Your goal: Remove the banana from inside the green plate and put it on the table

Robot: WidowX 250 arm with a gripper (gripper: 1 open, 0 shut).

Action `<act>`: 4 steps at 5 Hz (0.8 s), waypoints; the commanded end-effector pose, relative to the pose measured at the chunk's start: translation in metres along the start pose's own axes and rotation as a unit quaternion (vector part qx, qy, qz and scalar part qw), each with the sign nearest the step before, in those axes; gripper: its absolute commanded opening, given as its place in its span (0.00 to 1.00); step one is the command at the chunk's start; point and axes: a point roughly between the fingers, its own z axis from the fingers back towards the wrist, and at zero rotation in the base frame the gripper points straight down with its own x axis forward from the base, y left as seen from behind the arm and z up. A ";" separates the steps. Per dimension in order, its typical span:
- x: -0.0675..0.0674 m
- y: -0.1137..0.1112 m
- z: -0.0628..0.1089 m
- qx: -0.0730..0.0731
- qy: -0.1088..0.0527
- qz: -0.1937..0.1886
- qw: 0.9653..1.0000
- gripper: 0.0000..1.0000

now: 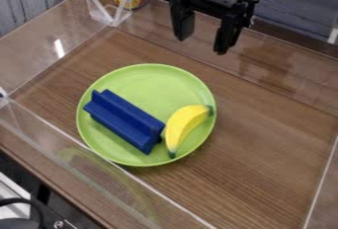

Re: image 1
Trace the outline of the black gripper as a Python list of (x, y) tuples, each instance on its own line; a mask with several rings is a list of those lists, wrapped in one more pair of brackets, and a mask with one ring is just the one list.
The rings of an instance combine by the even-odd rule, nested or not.
[[(198, 0), (214, 1), (221, 3), (222, 0)], [(247, 11), (245, 12), (245, 26), (250, 27), (253, 25), (253, 17), (255, 6), (259, 0), (234, 0), (242, 2)], [(194, 20), (195, 14), (190, 7), (187, 0), (168, 0), (170, 5), (170, 18), (173, 32), (179, 41), (186, 40), (194, 33)], [(243, 18), (241, 14), (233, 12), (222, 16), (221, 27), (217, 31), (215, 42), (214, 42), (214, 52), (218, 55), (227, 53), (229, 49), (235, 45), (239, 34), (243, 28)]]

